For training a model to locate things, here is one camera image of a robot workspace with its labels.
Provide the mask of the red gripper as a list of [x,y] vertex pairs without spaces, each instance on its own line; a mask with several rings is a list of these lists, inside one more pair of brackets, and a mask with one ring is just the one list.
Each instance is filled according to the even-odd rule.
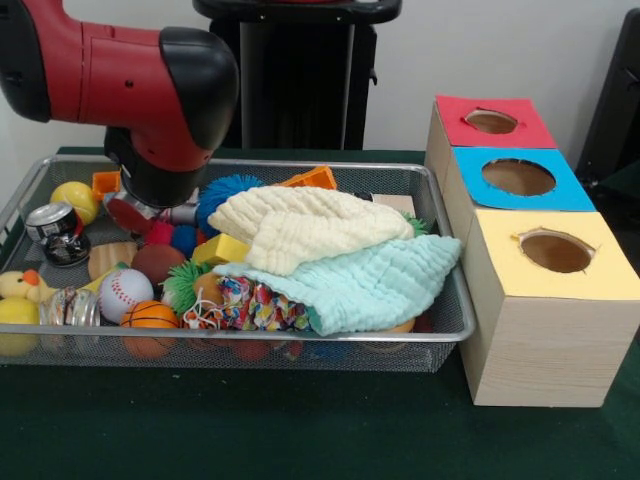
[[122,229],[138,235],[146,234],[154,223],[154,208],[128,192],[108,193],[103,199],[107,213]]

